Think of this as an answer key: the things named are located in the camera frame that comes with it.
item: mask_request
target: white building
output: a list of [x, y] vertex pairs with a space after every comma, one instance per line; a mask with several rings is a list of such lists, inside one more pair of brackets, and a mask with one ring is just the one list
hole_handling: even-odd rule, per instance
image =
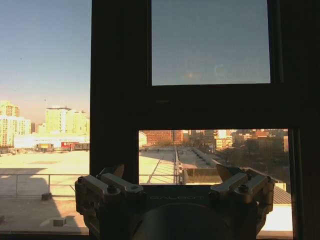
[[17, 149], [34, 148], [37, 144], [53, 144], [54, 148], [60, 148], [63, 142], [68, 143], [80, 143], [89, 144], [90, 136], [85, 135], [75, 135], [75, 134], [55, 134], [55, 135], [41, 135], [41, 134], [29, 134], [24, 136], [16, 136], [14, 138], [14, 147]]
[[31, 120], [24, 117], [0, 115], [0, 146], [11, 147], [17, 136], [31, 134]]

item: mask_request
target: window frame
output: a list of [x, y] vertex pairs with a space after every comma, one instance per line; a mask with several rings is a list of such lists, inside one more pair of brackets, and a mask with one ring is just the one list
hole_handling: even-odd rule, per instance
[[[281, 24], [277, 31], [281, 32], [282, 45], [275, 51], [280, 51], [278, 54], [282, 55], [282, 60], [280, 56], [277, 59], [283, 62], [284, 83], [280, 84], [279, 80], [272, 84], [255, 85], [159, 86], [153, 90], [147, 84], [150, 74], [146, 47], [148, 1], [92, 0], [90, 174], [95, 176], [104, 167], [125, 163], [125, 169], [129, 170], [125, 170], [124, 178], [138, 182], [139, 129], [209, 129], [213, 127], [213, 120], [215, 129], [288, 128], [291, 129], [288, 133], [290, 176], [293, 180], [291, 188], [295, 193], [292, 195], [292, 208], [296, 209], [293, 214], [293, 236], [298, 240], [316, 239], [318, 226], [313, 219], [319, 213], [319, 193], [313, 183], [317, 181], [314, 169], [319, 167], [319, 162], [315, 159], [317, 145], [312, 130], [319, 124], [320, 117], [319, 107], [315, 104], [319, 96], [312, 82], [314, 63], [307, 61], [312, 55], [315, 56], [312, 49], [315, 42], [310, 40], [312, 30], [306, 27], [311, 26], [316, 13], [309, 4], [312, 1], [303, 4], [297, 0], [268, 2], [271, 3], [271, 10], [274, 11], [277, 6], [280, 12]], [[183, 100], [183, 95], [178, 94], [183, 91], [193, 94], [195, 98], [203, 98], [198, 101]], [[208, 110], [215, 105], [209, 96], [212, 92], [217, 99], [231, 93], [229, 106], [239, 100], [243, 104], [235, 105], [232, 112], [218, 106], [213, 114]], [[105, 116], [106, 109], [112, 115]], [[199, 117], [192, 116], [185, 120], [177, 116], [168, 120], [159, 117], [161, 111], [176, 115], [192, 112]], [[195, 121], [199, 123], [196, 127], [193, 124]], [[106, 128], [106, 122], [112, 127]], [[107, 148], [111, 150], [108, 158], [105, 155], [106, 146], [112, 146]], [[95, 239], [92, 234], [62, 235], [54, 232], [6, 233], [1, 237]]]

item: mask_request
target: window pane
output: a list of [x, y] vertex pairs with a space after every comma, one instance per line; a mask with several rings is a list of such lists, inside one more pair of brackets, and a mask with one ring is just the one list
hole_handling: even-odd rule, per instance
[[152, 85], [270, 83], [266, 0], [153, 0]]
[[0, 1], [0, 232], [88, 233], [74, 185], [89, 174], [91, 7]]
[[292, 237], [288, 129], [139, 131], [142, 185], [219, 184], [217, 164], [271, 176], [273, 211], [260, 236]]

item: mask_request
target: sky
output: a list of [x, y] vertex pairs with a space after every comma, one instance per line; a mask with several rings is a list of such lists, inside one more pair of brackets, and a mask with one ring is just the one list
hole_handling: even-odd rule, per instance
[[0, 0], [0, 100], [34, 123], [45, 109], [90, 115], [91, 0]]
[[152, 85], [270, 83], [266, 0], [153, 0]]

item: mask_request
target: red brick building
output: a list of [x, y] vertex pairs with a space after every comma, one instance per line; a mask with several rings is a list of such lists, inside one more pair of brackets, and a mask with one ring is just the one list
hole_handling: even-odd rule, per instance
[[180, 144], [184, 140], [182, 130], [142, 130], [148, 145]]

